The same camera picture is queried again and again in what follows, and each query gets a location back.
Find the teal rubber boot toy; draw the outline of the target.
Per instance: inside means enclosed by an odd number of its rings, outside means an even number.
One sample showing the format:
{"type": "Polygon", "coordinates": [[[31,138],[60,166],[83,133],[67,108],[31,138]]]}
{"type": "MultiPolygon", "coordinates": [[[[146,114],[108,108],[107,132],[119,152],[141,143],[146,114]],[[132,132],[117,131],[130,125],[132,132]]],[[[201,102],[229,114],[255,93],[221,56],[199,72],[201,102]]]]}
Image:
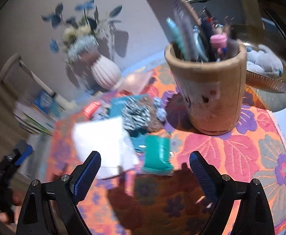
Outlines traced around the teal rubber boot toy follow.
{"type": "Polygon", "coordinates": [[[170,138],[157,135],[147,136],[142,172],[161,176],[170,174],[174,168],[170,162],[170,152],[170,138]]]}

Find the floral orange table mat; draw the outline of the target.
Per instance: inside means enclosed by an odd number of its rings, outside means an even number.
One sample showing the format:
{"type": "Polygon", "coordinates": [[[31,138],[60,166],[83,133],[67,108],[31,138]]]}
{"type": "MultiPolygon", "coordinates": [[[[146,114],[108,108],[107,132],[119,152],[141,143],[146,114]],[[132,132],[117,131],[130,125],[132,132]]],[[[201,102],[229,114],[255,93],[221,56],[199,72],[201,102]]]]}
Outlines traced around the floral orange table mat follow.
{"type": "Polygon", "coordinates": [[[140,166],[124,179],[95,180],[79,211],[93,234],[198,234],[213,205],[189,168],[199,151],[221,174],[234,180],[260,180],[276,234],[286,234],[286,141],[262,101],[246,88],[237,126],[221,136],[195,131],[166,64],[154,70],[145,93],[162,99],[168,114],[164,132],[171,134],[168,177],[142,175],[140,166]]]}

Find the stack of books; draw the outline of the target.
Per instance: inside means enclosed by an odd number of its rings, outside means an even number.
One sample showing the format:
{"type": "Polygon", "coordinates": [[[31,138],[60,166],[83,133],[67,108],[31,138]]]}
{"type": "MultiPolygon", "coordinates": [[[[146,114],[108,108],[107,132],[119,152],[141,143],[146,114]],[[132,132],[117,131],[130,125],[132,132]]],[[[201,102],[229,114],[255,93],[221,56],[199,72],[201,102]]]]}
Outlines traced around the stack of books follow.
{"type": "Polygon", "coordinates": [[[45,90],[25,92],[15,103],[13,111],[19,125],[32,134],[52,135],[63,107],[45,90]]]}

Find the teal packet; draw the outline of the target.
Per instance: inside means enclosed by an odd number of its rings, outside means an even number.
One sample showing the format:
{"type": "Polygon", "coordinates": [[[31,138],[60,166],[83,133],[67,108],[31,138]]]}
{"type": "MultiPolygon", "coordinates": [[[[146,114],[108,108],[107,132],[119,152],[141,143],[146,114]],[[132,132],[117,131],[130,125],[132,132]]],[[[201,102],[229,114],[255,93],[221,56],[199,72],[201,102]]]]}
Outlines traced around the teal packet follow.
{"type": "Polygon", "coordinates": [[[146,148],[146,136],[150,122],[150,112],[147,105],[141,105],[140,99],[147,94],[125,96],[111,100],[109,117],[122,117],[123,128],[129,133],[136,152],[143,153],[146,148]]]}

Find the brown pen holder cup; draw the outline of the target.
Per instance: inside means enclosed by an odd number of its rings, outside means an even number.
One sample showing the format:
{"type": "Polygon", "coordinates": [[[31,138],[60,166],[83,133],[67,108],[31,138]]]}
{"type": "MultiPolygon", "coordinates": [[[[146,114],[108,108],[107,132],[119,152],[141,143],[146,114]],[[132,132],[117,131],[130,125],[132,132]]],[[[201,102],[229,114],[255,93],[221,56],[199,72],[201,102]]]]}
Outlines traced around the brown pen holder cup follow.
{"type": "Polygon", "coordinates": [[[246,48],[241,42],[238,47],[237,56],[208,63],[177,58],[173,45],[164,50],[189,120],[203,134],[226,134],[240,119],[246,80],[246,48]]]}

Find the white desk lamp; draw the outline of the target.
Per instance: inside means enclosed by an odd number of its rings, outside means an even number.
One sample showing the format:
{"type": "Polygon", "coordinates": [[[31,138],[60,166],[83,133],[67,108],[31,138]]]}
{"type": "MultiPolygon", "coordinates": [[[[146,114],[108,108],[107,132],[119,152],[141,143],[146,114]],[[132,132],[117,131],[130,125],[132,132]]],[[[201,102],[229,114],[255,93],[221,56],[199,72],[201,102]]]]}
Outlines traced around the white desk lamp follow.
{"type": "Polygon", "coordinates": [[[2,67],[0,82],[16,97],[24,93],[33,84],[39,85],[51,95],[54,94],[54,91],[24,64],[21,55],[18,53],[12,55],[2,67]]]}

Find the pink ribbed vase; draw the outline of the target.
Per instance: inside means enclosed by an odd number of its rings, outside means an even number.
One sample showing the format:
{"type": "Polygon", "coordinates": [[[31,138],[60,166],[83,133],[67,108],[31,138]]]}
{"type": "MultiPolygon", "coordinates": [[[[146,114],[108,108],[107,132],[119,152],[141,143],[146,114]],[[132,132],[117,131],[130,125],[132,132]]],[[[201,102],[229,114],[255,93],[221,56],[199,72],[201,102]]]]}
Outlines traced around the pink ribbed vase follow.
{"type": "Polygon", "coordinates": [[[103,55],[91,66],[91,72],[98,85],[106,90],[113,89],[122,77],[119,67],[103,55]]]}

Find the pink plastic bag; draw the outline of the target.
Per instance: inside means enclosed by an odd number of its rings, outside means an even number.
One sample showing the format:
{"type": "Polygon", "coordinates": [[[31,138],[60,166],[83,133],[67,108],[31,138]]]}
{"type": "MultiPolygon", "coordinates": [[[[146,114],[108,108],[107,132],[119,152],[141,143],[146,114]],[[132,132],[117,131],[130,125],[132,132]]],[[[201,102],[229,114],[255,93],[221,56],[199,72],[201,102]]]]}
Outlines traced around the pink plastic bag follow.
{"type": "Polygon", "coordinates": [[[124,77],[117,89],[120,92],[126,92],[131,95],[139,95],[149,83],[153,71],[134,72],[124,77]]]}

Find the ribbed glass bowl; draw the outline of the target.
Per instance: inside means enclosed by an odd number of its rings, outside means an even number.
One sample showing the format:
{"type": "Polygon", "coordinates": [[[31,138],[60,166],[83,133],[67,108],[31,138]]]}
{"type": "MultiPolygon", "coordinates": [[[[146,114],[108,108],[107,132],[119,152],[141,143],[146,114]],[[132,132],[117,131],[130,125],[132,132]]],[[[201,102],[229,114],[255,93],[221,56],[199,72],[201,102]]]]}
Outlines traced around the ribbed glass bowl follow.
{"type": "Polygon", "coordinates": [[[272,79],[253,72],[246,73],[246,84],[256,92],[256,95],[264,102],[264,106],[273,111],[281,111],[286,108],[286,40],[278,33],[266,31],[262,28],[250,25],[234,25],[236,36],[246,46],[259,50],[258,45],[270,48],[284,66],[283,75],[272,79]]]}

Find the blue grey plush toy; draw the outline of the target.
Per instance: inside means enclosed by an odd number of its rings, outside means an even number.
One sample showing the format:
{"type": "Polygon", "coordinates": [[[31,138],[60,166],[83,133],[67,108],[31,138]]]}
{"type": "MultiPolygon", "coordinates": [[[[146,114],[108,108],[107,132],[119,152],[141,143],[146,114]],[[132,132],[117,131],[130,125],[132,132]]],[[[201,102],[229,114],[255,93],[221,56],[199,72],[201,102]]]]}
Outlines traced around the blue grey plush toy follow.
{"type": "Polygon", "coordinates": [[[256,51],[250,46],[246,47],[247,70],[272,79],[281,78],[284,68],[280,58],[265,45],[258,45],[258,49],[256,51]]]}

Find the blue artificial flower bouquet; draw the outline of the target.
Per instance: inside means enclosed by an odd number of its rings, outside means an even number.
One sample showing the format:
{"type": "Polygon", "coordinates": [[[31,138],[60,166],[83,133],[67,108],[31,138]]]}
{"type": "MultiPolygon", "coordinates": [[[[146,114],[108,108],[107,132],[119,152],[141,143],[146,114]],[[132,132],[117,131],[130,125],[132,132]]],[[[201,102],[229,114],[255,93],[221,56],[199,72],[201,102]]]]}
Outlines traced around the blue artificial flower bouquet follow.
{"type": "Polygon", "coordinates": [[[41,16],[42,21],[50,23],[53,29],[64,27],[61,41],[55,39],[50,41],[51,52],[54,54],[64,52],[67,56],[66,63],[73,64],[83,53],[97,49],[99,40],[114,36],[115,25],[121,22],[117,17],[122,10],[123,6],[118,5],[107,12],[104,18],[100,18],[95,0],[86,0],[74,7],[75,12],[81,13],[80,19],[76,16],[64,18],[64,5],[62,2],[58,3],[49,14],[41,16]]]}

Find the pink capped pen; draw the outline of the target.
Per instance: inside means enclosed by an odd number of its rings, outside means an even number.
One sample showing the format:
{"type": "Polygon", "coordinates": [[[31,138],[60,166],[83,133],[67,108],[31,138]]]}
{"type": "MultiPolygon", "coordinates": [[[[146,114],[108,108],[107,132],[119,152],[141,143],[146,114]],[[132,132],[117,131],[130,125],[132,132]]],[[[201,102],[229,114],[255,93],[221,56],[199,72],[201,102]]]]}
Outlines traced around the pink capped pen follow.
{"type": "Polygon", "coordinates": [[[217,53],[218,58],[220,60],[224,60],[226,57],[227,52],[227,35],[222,34],[213,34],[210,37],[210,45],[213,48],[213,50],[217,53]]]}

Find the teal pen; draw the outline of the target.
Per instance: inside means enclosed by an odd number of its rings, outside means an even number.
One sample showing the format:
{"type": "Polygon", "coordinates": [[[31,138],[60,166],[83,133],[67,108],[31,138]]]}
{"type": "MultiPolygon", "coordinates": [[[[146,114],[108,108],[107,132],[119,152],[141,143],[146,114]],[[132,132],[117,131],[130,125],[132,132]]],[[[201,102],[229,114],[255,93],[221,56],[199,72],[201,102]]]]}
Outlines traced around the teal pen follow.
{"type": "Polygon", "coordinates": [[[171,31],[171,34],[173,36],[173,39],[174,39],[177,47],[179,48],[179,50],[181,52],[182,57],[185,58],[185,48],[184,48],[184,43],[183,43],[183,39],[182,39],[182,35],[180,33],[180,30],[179,30],[179,27],[174,22],[174,20],[171,18],[167,18],[166,23],[167,23],[167,25],[171,31]]]}

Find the black monitor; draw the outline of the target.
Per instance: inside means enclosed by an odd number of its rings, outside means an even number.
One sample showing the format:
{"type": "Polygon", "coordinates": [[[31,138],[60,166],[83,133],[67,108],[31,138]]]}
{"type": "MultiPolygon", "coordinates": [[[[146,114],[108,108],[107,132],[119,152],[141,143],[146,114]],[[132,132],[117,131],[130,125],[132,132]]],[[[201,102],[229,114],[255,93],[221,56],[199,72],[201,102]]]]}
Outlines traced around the black monitor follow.
{"type": "Polygon", "coordinates": [[[197,12],[207,9],[220,23],[263,28],[258,0],[186,0],[197,12]]]}

